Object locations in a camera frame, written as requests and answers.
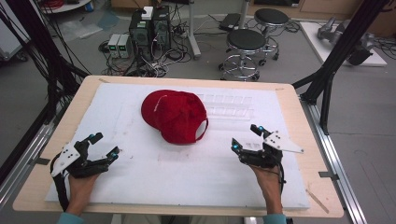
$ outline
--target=black stool seat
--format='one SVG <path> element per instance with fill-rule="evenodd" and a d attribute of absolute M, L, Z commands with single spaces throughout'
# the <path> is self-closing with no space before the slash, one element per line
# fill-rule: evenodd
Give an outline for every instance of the black stool seat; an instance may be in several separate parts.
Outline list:
<path fill-rule="evenodd" d="M 265 38 L 262 34 L 247 29 L 230 32 L 227 35 L 227 41 L 230 45 L 241 50 L 257 50 L 265 45 Z"/>
<path fill-rule="evenodd" d="M 276 9 L 261 8 L 254 13 L 254 20 L 259 24 L 283 25 L 289 21 L 289 17 Z"/>

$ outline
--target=red cap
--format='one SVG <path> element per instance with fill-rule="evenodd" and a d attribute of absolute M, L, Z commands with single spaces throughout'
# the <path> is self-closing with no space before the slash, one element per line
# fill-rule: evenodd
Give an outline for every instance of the red cap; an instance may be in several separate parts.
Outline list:
<path fill-rule="evenodd" d="M 204 136 L 209 123 L 199 97 L 184 91 L 154 91 L 143 101 L 141 112 L 143 120 L 173 144 L 195 143 Z M 197 137 L 204 121 L 205 131 Z"/>

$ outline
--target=stool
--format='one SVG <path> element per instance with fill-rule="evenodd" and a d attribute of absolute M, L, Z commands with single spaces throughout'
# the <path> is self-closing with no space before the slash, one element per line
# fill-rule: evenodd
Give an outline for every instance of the stool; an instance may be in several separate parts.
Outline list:
<path fill-rule="evenodd" d="M 272 29 L 283 27 L 289 21 L 289 17 L 279 10 L 272 8 L 262 8 L 254 13 L 254 20 L 258 24 L 264 26 L 262 35 L 265 37 L 265 56 L 262 60 L 259 60 L 259 65 L 265 65 L 268 52 L 276 50 L 276 54 L 274 55 L 273 59 L 277 60 L 279 57 L 279 45 L 271 36 L 269 36 L 270 31 Z M 276 43 L 275 46 L 269 44 L 270 39 Z"/>
<path fill-rule="evenodd" d="M 231 31 L 227 35 L 227 52 L 234 50 L 239 54 L 231 55 L 219 65 L 219 70 L 223 70 L 221 80 L 225 80 L 224 75 L 238 77 L 247 80 L 251 77 L 258 80 L 260 72 L 257 64 L 249 57 L 263 51 L 265 47 L 265 38 L 256 31 L 240 29 Z"/>

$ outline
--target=wooden tabletop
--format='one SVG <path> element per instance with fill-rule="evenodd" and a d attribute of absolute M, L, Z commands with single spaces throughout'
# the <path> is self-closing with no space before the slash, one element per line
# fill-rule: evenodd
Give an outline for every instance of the wooden tabletop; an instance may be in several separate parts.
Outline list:
<path fill-rule="evenodd" d="M 327 171 L 295 89 L 290 84 L 216 81 L 149 77 L 86 77 L 61 122 L 53 133 L 41 158 L 52 160 L 61 148 L 73 138 L 97 88 L 102 83 L 130 83 L 159 86 L 236 88 L 275 91 L 286 122 L 290 139 L 304 148 L 304 154 L 296 154 L 306 194 L 311 207 L 306 210 L 285 210 L 288 217 L 341 217 L 344 214 L 338 195 L 330 178 L 321 178 L 318 172 Z M 52 178 L 50 165 L 37 164 L 24 183 L 13 207 L 17 211 L 57 211 L 58 203 L 46 202 Z M 93 203 L 87 212 L 136 213 L 159 215 L 206 216 L 262 216 L 264 209 L 204 206 L 163 206 L 141 204 Z"/>

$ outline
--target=human hand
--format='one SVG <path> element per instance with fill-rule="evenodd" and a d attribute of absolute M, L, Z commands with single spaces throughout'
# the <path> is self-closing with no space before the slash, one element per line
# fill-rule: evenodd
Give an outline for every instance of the human hand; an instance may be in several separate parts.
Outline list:
<path fill-rule="evenodd" d="M 66 212 L 80 216 L 82 211 L 90 202 L 94 183 L 99 175 L 85 178 L 74 178 L 69 175 L 70 200 Z"/>
<path fill-rule="evenodd" d="M 262 189 L 262 196 L 267 206 L 267 214 L 282 214 L 282 202 L 280 197 L 279 168 L 263 169 L 249 166 L 257 177 L 257 182 Z"/>

